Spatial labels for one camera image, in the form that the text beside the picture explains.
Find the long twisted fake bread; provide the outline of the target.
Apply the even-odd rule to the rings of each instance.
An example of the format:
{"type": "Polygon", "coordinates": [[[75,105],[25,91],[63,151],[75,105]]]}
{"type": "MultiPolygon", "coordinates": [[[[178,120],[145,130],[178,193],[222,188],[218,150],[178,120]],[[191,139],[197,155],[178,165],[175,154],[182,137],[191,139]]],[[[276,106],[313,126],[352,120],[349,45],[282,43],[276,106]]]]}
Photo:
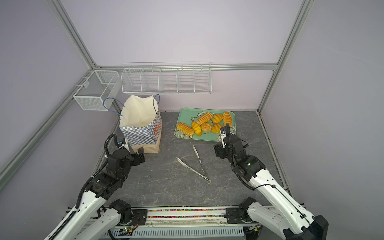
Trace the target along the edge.
{"type": "Polygon", "coordinates": [[[195,134],[194,129],[185,123],[177,123],[177,130],[188,137],[191,137],[195,134]]]}

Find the orange round fake bread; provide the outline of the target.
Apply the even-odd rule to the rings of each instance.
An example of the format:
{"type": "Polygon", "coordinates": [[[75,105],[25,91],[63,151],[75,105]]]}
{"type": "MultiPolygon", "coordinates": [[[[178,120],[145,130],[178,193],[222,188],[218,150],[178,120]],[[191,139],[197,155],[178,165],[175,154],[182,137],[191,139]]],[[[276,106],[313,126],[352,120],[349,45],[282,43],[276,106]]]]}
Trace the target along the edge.
{"type": "Polygon", "coordinates": [[[213,117],[212,117],[212,122],[214,124],[218,124],[220,123],[222,120],[223,120],[224,116],[222,114],[215,114],[213,117]]]}

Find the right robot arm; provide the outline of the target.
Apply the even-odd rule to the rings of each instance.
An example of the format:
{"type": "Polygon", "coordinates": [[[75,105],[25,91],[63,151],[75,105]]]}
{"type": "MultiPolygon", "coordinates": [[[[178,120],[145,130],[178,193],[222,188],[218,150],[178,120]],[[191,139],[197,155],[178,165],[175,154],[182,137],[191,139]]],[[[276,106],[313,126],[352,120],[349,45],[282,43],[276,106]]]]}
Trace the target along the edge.
{"type": "Polygon", "coordinates": [[[246,218],[258,222],[283,240],[324,240],[329,223],[299,204],[275,180],[267,167],[255,156],[246,153],[242,140],[230,132],[230,126],[220,129],[222,142],[214,146],[216,156],[228,159],[238,179],[252,191],[259,191],[275,210],[269,210],[253,198],[240,204],[246,218]]]}

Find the blue checkered paper bag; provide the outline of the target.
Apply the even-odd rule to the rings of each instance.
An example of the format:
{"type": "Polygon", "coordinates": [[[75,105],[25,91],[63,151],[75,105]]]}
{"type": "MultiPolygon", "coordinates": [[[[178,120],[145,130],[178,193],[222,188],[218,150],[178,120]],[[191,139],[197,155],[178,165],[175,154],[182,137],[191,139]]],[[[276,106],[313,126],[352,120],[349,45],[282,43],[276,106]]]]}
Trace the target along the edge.
{"type": "Polygon", "coordinates": [[[119,128],[126,146],[134,151],[143,148],[145,154],[159,152],[162,135],[162,118],[159,109],[160,95],[139,97],[131,95],[118,116],[119,128]]]}

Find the ridged yellow fake bread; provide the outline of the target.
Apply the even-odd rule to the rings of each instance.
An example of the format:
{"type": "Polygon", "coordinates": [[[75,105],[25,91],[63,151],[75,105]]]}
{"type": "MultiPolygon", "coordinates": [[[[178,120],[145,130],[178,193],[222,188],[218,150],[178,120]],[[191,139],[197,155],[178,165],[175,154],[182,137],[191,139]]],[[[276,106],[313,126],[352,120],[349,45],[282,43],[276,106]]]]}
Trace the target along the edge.
{"type": "Polygon", "coordinates": [[[230,127],[232,127],[233,119],[232,119],[232,114],[230,112],[223,113],[223,124],[224,126],[228,124],[230,127]]]}

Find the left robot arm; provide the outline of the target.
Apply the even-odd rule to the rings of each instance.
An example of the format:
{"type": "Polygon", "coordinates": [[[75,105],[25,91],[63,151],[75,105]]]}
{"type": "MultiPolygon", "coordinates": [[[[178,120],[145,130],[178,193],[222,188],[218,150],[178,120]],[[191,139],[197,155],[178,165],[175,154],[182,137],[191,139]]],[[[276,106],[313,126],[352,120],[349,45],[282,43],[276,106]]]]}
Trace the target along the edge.
{"type": "Polygon", "coordinates": [[[106,162],[82,186],[75,206],[46,237],[48,240],[98,240],[115,226],[131,225],[136,216],[123,200],[105,202],[122,188],[132,167],[145,162],[144,148],[134,150],[111,134],[104,143],[106,162]]]}

